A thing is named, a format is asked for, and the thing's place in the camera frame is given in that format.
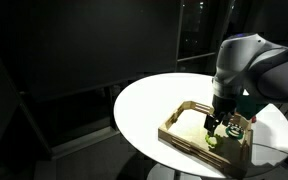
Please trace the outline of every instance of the floor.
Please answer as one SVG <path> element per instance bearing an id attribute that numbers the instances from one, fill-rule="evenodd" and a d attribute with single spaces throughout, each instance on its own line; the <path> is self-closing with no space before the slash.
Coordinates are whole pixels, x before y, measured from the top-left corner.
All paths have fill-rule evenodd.
<path id="1" fill-rule="evenodd" d="M 281 107 L 285 112 L 288 105 Z M 34 165 L 22 172 L 14 174 L 8 180 L 144 180 L 156 162 L 145 157 L 118 134 L 47 163 L 51 168 L 45 172 L 35 171 Z M 247 178 L 248 180 L 288 179 L 288 159 L 279 167 L 261 176 Z"/>
<path id="2" fill-rule="evenodd" d="M 51 147 L 110 125 L 104 88 L 46 102 L 25 101 Z"/>

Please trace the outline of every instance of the cable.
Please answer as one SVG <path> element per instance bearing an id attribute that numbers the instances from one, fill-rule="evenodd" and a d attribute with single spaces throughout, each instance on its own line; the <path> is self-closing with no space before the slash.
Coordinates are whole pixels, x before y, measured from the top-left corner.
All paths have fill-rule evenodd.
<path id="1" fill-rule="evenodd" d="M 270 149 L 273 149 L 273 150 L 288 154 L 288 152 L 286 152 L 286 151 L 282 151 L 282 150 L 279 150 L 279 149 L 276 149 L 276 148 L 273 148 L 273 147 L 270 147 L 270 146 L 266 146 L 266 145 L 263 145 L 263 144 L 253 143 L 253 145 L 263 146 L 263 147 L 266 147 L 266 148 L 270 148 Z"/>
<path id="2" fill-rule="evenodd" d="M 288 114 L 288 109 L 285 111 L 284 116 L 286 116 Z"/>
<path id="3" fill-rule="evenodd" d="M 278 107 L 278 109 L 281 109 L 282 106 L 283 106 L 283 103 Z"/>

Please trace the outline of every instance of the wooden box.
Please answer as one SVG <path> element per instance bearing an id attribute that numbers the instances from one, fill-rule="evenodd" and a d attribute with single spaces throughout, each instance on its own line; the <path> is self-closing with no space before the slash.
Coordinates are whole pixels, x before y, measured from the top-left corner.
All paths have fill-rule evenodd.
<path id="1" fill-rule="evenodd" d="M 172 125 L 177 123 L 180 115 L 186 110 L 201 114 L 202 116 L 198 117 L 198 121 L 201 123 L 183 128 L 184 130 L 182 133 L 172 132 Z M 211 116 L 213 112 L 214 109 L 210 106 L 193 101 L 183 102 L 158 128 L 158 137 L 172 144 L 177 149 L 189 153 L 212 165 L 225 175 L 234 178 L 243 178 L 247 172 L 247 167 L 251 159 L 252 123 L 239 114 L 233 115 L 230 119 L 230 123 L 237 124 L 244 129 L 243 138 L 236 140 L 228 137 L 225 132 L 226 127 L 220 124 L 215 130 L 215 134 L 222 137 L 222 145 L 213 148 L 205 141 L 207 130 L 203 127 L 206 116 Z"/>

